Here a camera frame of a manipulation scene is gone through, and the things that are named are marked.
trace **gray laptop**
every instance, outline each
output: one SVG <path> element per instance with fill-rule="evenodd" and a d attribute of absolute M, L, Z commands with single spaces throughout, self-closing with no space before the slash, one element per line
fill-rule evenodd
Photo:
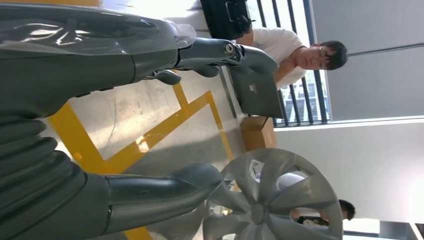
<path fill-rule="evenodd" d="M 272 75 L 229 67 L 232 85 L 244 114 L 283 119 L 277 86 Z"/>

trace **person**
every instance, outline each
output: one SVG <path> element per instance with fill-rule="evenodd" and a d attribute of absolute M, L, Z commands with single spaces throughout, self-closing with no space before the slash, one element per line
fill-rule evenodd
<path fill-rule="evenodd" d="M 342 217 L 344 220 L 352 220 L 355 217 L 356 209 L 354 205 L 346 200 L 339 199 Z M 308 208 L 295 208 L 290 213 L 293 221 L 307 226 L 325 226 L 329 225 L 329 217 L 324 211 L 314 211 Z"/>
<path fill-rule="evenodd" d="M 304 180 L 305 177 L 301 173 L 286 173 L 278 178 L 277 190 L 282 191 L 291 185 Z M 340 204 L 343 219 L 352 220 L 355 217 L 356 209 L 354 205 L 346 200 L 340 199 Z M 329 217 L 324 211 L 317 211 L 314 209 L 299 207 L 291 210 L 290 218 L 300 224 L 307 226 L 328 226 Z"/>
<path fill-rule="evenodd" d="M 279 88 L 303 78 L 306 70 L 335 70 L 347 61 L 347 49 L 340 41 L 305 47 L 294 32 L 280 27 L 252 28 L 236 42 L 258 48 L 279 63 L 279 69 L 274 73 Z"/>

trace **metal railing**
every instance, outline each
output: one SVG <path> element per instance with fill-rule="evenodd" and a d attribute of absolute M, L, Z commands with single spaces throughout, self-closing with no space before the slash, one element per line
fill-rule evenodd
<path fill-rule="evenodd" d="M 265 14 L 264 14 L 262 2 L 261 2 L 261 0 L 256 0 L 256 1 L 257 1 L 257 7 L 258 7 L 258 10 L 259 10 L 260 21 L 262 23 L 262 27 L 266 28 L 267 23 L 266 23 L 266 20 L 265 20 Z M 315 43 L 315 37 L 314 37 L 314 31 L 313 31 L 313 24 L 312 24 L 312 17 L 311 17 L 311 7 L 309 5 L 309 0 L 303 0 L 303 5 L 304 5 L 305 18 L 306 18 L 306 26 L 307 26 L 307 30 L 308 30 L 308 34 L 309 34 L 309 42 L 312 45 L 312 44 Z M 295 21 L 295 14 L 294 14 L 294 11 L 293 11 L 292 0 L 287 0 L 287 6 L 288 6 L 289 15 L 290 15 L 290 22 L 291 22 L 292 30 L 293 30 L 294 33 L 297 34 L 297 27 L 296 27 L 296 21 Z M 281 28 L 280 15 L 279 15 L 278 7 L 277 7 L 277 0 L 272 0 L 272 8 L 273 8 L 276 26 L 278 28 Z M 295 122 L 289 121 L 289 116 L 288 116 L 286 110 L 291 111 L 292 108 L 290 107 L 290 109 L 287 109 L 287 107 L 285 106 L 285 101 L 284 101 L 284 98 L 283 98 L 283 92 L 280 89 L 278 91 L 278 95 L 279 95 L 279 98 L 280 98 L 280 101 L 281 101 L 281 110 L 283 112 L 283 122 L 278 123 L 277 119 L 273 119 L 273 123 L 274 123 L 275 127 L 284 128 L 284 127 L 320 125 L 320 124 L 326 124 L 328 122 L 326 103 L 325 103 L 325 98 L 324 98 L 324 91 L 323 91 L 323 87 L 322 87 L 320 72 L 318 70 L 314 71 L 314 78 L 315 78 L 316 95 L 317 95 L 317 98 L 318 98 L 321 120 L 319 120 L 319 121 L 314 120 L 313 109 L 311 107 L 311 99 L 310 99 L 310 94 L 309 94 L 309 90 L 308 90 L 309 85 L 307 84 L 305 77 L 303 77 L 301 79 L 301 81 L 302 81 L 304 103 L 306 105 L 308 121 L 302 121 L 302 119 L 300 117 L 295 87 L 293 86 L 293 84 L 291 84 L 289 86 L 289 90 L 290 90 L 292 108 L 294 110 Z"/>

